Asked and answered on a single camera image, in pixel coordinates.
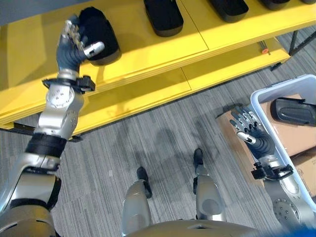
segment yellow shelf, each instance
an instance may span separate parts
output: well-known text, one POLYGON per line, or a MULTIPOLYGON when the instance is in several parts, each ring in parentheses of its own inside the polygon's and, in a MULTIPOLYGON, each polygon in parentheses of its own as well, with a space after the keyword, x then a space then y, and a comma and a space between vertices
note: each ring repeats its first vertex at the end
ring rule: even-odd
POLYGON ((91 5, 110 20, 122 57, 105 67, 82 65, 80 74, 97 84, 85 98, 316 22, 316 5, 299 0, 279 11, 246 0, 249 12, 233 24, 222 21, 208 0, 177 2, 184 28, 169 38, 155 35, 141 0, 94 0, 1 26, 0 124, 44 109, 47 90, 41 80, 56 76, 55 50, 64 20, 91 5))
POLYGON ((207 44, 208 56, 316 24, 316 4, 300 0, 291 0, 278 11, 267 9, 260 0, 245 0, 249 11, 236 23, 223 21, 210 0, 181 1, 207 44))
POLYGON ((79 115, 74 134, 214 86, 234 77, 289 58, 276 39, 266 41, 271 54, 261 54, 259 44, 175 69, 89 96, 79 115))
POLYGON ((254 43, 183 67, 191 89, 214 86, 290 57, 275 38, 265 42, 270 55, 261 54, 260 45, 254 43))
POLYGON ((155 35, 141 0, 95 0, 26 18, 0 28, 0 123, 25 117, 44 108, 45 78, 56 77, 56 44, 64 21, 88 6, 102 10, 118 38, 122 57, 105 67, 85 63, 100 89, 112 89, 174 69, 173 61, 207 50, 183 5, 185 24, 173 37, 155 35))

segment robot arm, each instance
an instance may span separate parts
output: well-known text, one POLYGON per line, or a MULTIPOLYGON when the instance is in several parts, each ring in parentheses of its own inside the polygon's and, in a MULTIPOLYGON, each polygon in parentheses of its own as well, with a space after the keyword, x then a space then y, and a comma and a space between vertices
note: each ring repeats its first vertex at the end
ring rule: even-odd
POLYGON ((232 112, 235 120, 231 124, 237 130, 237 136, 245 141, 253 156, 258 160, 256 169, 251 173, 255 179, 263 179, 264 186, 271 197, 277 220, 289 230, 301 227, 314 228, 313 210, 302 198, 293 168, 282 166, 275 156, 275 144, 264 130, 260 120, 247 108, 236 107, 232 112))
POLYGON ((55 236, 49 210, 57 202, 61 180, 53 172, 58 169, 60 155, 76 128, 82 94, 95 88, 90 77, 79 78, 79 67, 86 58, 104 49, 102 42, 84 47, 86 37, 81 37, 78 30, 78 18, 72 16, 59 39, 58 76, 43 81, 49 88, 46 107, 0 194, 0 236, 30 236, 26 230, 38 228, 43 230, 38 236, 55 236))

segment gray wall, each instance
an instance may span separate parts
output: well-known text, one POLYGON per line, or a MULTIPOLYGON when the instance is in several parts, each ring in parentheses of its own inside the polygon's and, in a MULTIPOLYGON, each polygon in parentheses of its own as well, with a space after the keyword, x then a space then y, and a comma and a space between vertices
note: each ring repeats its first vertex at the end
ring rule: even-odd
POLYGON ((0 26, 88 0, 0 0, 0 26))

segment black wrist bracket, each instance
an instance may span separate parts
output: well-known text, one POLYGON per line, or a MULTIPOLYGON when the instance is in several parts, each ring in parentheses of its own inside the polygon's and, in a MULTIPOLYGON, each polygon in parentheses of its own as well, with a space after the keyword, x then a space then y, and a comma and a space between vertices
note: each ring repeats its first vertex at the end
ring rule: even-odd
POLYGON ((75 92, 85 94, 86 91, 94 91, 95 83, 91 80, 89 76, 83 76, 82 78, 77 78, 76 80, 64 79, 64 78, 53 78, 45 79, 42 81, 43 85, 47 88, 51 84, 66 85, 74 89, 75 92))
POLYGON ((254 166, 256 167, 256 169, 251 171, 254 179, 266 178, 268 180, 277 181, 277 180, 284 179, 290 176, 291 174, 293 174, 293 168, 289 164, 287 166, 277 166, 277 167, 271 168, 269 165, 262 166, 260 162, 257 162, 257 163, 254 163, 254 166))

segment cardboard box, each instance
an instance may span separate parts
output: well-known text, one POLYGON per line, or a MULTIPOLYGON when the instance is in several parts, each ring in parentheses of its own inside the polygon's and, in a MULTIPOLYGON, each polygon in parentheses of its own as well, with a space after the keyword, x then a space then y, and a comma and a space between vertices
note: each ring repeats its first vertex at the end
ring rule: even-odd
POLYGON ((311 197, 316 196, 316 147, 292 160, 311 197))
POLYGON ((237 137, 236 129, 229 122, 230 119, 234 118, 231 115, 231 112, 228 111, 219 116, 216 121, 224 134, 227 144, 234 154, 235 160, 246 182, 263 186, 263 181, 254 179, 251 174, 251 171, 254 169, 253 164, 255 161, 245 142, 237 137))
MULTIPOLYGON (((285 97, 302 99, 299 94, 285 97)), ((271 101, 260 105, 289 156, 316 146, 316 127, 278 122, 271 116, 271 101)))

